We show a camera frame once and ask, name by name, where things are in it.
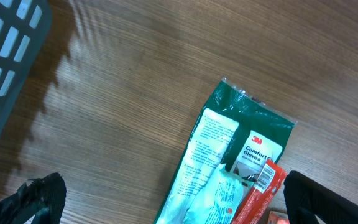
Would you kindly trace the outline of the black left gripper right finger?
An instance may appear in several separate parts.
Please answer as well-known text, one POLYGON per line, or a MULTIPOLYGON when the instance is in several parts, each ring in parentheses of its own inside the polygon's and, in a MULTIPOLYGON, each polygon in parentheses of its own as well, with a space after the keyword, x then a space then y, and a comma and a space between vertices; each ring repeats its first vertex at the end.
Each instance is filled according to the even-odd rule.
POLYGON ((284 186, 290 224, 358 224, 358 205, 307 176, 293 170, 284 186))

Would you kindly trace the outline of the mint green wipes packet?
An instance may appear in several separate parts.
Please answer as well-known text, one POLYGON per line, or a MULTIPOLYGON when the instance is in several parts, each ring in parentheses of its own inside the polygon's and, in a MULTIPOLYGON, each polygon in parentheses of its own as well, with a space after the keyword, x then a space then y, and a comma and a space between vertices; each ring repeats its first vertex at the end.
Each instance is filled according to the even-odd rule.
POLYGON ((225 170, 225 164, 215 168, 206 185, 199 191, 186 212, 183 222, 189 224, 230 224, 246 194, 242 179, 225 170))

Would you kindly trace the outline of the green white gloves packet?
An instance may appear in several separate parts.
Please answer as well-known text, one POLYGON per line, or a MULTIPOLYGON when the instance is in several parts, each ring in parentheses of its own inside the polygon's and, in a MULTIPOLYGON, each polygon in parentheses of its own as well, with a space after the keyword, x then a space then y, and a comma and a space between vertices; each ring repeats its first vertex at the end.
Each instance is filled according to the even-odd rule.
POLYGON ((267 159, 279 161, 296 124, 223 78, 200 111, 154 222, 183 223, 220 164, 250 188, 267 159))

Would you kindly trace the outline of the red sachet stick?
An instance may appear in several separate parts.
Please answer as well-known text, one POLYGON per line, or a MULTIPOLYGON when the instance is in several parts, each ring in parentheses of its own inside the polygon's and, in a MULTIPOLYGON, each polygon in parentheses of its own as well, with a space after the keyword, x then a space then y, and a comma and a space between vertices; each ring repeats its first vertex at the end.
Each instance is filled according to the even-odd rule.
POLYGON ((280 189, 287 173, 268 159, 255 184, 240 204, 232 224, 256 224, 280 189))

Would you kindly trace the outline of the orange Kleenex tissue pack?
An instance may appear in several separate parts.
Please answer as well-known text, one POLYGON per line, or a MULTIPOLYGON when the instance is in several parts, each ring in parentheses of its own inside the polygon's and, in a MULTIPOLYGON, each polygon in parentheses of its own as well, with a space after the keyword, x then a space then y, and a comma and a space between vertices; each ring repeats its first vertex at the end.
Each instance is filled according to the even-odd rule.
POLYGON ((286 213, 270 211, 267 224, 290 224, 290 221, 286 213))

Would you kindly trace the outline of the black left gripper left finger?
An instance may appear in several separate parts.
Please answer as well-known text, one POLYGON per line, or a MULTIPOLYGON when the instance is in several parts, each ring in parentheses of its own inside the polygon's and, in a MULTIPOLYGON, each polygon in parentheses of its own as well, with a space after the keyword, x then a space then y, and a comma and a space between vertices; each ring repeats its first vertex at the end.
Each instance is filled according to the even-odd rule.
POLYGON ((0 223, 60 223, 67 194, 63 177, 55 172, 30 181, 0 201, 0 223))

